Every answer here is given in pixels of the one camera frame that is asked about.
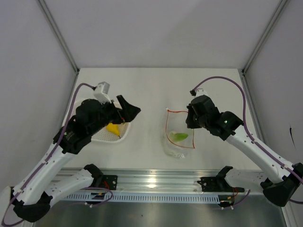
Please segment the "clear zip top bag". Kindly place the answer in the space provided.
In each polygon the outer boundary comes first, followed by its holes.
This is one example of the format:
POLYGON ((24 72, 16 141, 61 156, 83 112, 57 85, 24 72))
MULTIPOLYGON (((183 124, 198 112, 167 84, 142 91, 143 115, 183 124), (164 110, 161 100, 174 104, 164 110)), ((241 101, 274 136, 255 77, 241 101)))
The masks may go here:
POLYGON ((186 124, 188 111, 170 110, 166 108, 162 144, 166 155, 184 159, 187 154, 196 148, 195 131, 186 124))

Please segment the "white cauliflower with leaves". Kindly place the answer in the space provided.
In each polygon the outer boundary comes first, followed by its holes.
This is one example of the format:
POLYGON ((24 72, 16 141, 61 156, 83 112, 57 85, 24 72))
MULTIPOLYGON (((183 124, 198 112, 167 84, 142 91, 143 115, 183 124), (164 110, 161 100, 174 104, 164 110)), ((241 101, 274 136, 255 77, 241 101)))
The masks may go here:
POLYGON ((187 138, 188 138, 187 133, 180 133, 180 132, 174 132, 174 131, 171 131, 169 133, 169 139, 174 143, 184 141, 187 138))

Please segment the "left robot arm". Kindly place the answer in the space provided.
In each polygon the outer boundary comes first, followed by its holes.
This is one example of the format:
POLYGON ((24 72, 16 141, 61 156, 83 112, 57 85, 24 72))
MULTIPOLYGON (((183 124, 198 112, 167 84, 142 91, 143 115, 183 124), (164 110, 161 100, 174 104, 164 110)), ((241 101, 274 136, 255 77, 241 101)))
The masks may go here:
POLYGON ((77 174, 58 183, 51 181, 89 143, 94 134, 108 124, 129 123, 141 111, 117 96, 120 106, 112 101, 100 103, 86 99, 76 108, 67 125, 53 138, 53 143, 35 169, 23 182, 11 189, 11 203, 15 214, 22 220, 36 222, 47 214, 61 199, 81 189, 98 189, 104 175, 94 164, 88 164, 77 174))

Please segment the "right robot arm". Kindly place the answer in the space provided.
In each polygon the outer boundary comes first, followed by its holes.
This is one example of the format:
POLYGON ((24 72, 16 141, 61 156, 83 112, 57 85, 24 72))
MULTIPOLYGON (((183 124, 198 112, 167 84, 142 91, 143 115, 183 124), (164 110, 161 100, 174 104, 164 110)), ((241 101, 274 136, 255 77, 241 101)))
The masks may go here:
POLYGON ((291 200, 303 183, 302 163, 287 161, 262 141, 253 138, 243 120, 232 112, 219 112, 206 95, 196 96, 187 105, 187 110, 188 128, 206 129, 240 150, 263 171, 256 174, 225 166, 217 174, 216 185, 220 190, 241 187, 259 192, 279 207, 284 207, 291 200))

